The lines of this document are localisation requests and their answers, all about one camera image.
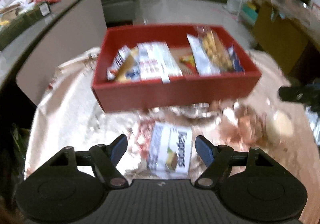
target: candy wrapper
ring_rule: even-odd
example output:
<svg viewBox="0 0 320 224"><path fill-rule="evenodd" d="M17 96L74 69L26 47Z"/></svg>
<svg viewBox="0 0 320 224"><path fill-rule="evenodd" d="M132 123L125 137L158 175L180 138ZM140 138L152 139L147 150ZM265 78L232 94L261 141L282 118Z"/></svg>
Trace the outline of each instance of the candy wrapper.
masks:
<svg viewBox="0 0 320 224"><path fill-rule="evenodd" d="M190 70L190 73L187 73L187 74L197 73L196 62L193 57L193 54L179 57L179 62L184 64Z"/></svg>
<svg viewBox="0 0 320 224"><path fill-rule="evenodd" d="M130 54L130 49L127 46L123 46L118 50L116 57L114 58L112 65L107 70L107 79L113 80L118 73L119 68Z"/></svg>
<svg viewBox="0 0 320 224"><path fill-rule="evenodd" d="M236 143L249 148L266 139L264 122L252 107L235 102L222 108L220 138L227 145Z"/></svg>
<svg viewBox="0 0 320 224"><path fill-rule="evenodd" d="M220 71L234 71L229 53L223 46L218 35L206 27L198 27L197 30L202 47L210 61L216 65Z"/></svg>
<svg viewBox="0 0 320 224"><path fill-rule="evenodd" d="M116 73L115 81L126 82L138 80L140 80L139 53L137 48L133 48Z"/></svg>

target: red box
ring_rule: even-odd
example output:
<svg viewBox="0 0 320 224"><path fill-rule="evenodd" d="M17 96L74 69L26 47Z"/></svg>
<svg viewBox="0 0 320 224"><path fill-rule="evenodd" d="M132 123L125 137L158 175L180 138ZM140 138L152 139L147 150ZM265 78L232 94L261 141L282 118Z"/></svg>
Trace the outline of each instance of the red box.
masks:
<svg viewBox="0 0 320 224"><path fill-rule="evenodd" d="M196 25L193 24L140 25L108 29L92 83L93 93L103 111L211 103L214 100L247 96L261 77L261 72L223 27L210 28L218 34L227 48L234 46L245 72L227 72L220 76L207 77L172 77L170 83L166 84L163 84L161 79L128 83L108 81L107 68L124 45L134 48L138 43L166 42L169 48L189 47L187 34L197 36Z"/></svg>

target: countertop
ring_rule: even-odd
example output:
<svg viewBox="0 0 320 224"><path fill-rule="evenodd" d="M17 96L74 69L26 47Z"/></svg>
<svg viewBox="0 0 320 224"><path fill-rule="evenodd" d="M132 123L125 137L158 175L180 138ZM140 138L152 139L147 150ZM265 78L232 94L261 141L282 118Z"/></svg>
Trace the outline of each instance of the countertop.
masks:
<svg viewBox="0 0 320 224"><path fill-rule="evenodd" d="M34 47L72 7L81 0L61 0L50 6L52 13L25 30L0 52L0 92L13 79Z"/></svg>
<svg viewBox="0 0 320 224"><path fill-rule="evenodd" d="M320 52L320 32L317 32L317 29L311 28L311 23L313 25L319 24L320 22L316 21L316 17L311 13L310 10L305 8L297 7L292 5L290 0L284 3L278 3L277 1L264 0L269 6L278 9L280 12L286 14L288 18L292 21L293 25L313 43L313 45Z"/></svg>

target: red tray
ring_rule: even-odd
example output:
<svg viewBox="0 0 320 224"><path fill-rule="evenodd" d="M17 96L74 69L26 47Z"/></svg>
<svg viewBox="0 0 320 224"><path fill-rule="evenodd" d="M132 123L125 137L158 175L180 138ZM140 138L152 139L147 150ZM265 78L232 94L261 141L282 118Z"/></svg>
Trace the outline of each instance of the red tray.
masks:
<svg viewBox="0 0 320 224"><path fill-rule="evenodd" d="M186 75L170 78L119 83L108 81L107 68L118 50L138 43L166 42L169 48L189 47L187 34L197 36L196 25L140 25L114 27L107 30L95 70L92 90L105 112L149 109L172 105L211 103L220 99L246 97L254 88L261 72L243 48L223 28L210 26L223 44L234 46L245 72L227 72L220 76Z"/></svg>

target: table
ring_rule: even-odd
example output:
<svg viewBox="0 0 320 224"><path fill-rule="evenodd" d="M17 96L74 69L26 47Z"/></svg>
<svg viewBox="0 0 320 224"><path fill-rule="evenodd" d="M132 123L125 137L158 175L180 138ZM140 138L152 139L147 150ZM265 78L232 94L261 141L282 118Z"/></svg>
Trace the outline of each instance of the table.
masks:
<svg viewBox="0 0 320 224"><path fill-rule="evenodd" d="M287 8L286 5L264 0L252 32L259 45L272 55L283 72L305 85L320 77L320 35L293 17L309 20L305 8ZM312 17L310 19L311 23L316 24Z"/></svg>
<svg viewBox="0 0 320 224"><path fill-rule="evenodd" d="M164 108L149 112L103 113L91 91L93 70L99 51L99 48L92 48L56 70L51 86L36 110L26 156L25 177L65 146L84 151L96 144L108 145L120 134L130 136L141 118L157 115L168 122L183 123L183 126L190 124L189 120ZM260 68L262 77L252 93L241 102L251 105L259 115L267 110L279 109L291 116L295 129L294 138L279 146L262 149L305 185L308 201L300 220L305 224L317 224L320 218L320 159L304 108L300 104L279 101L278 88L289 85L289 82L268 54L259 51L250 51L249 54ZM210 121L203 125L193 125L193 131L216 144L220 141L215 136L213 125ZM128 151L120 160L117 169L129 181L132 178L150 178L141 158L133 158ZM204 169L203 162L196 157L193 144L189 178L194 181ZM90 167L82 167L80 170L92 174Z"/></svg>

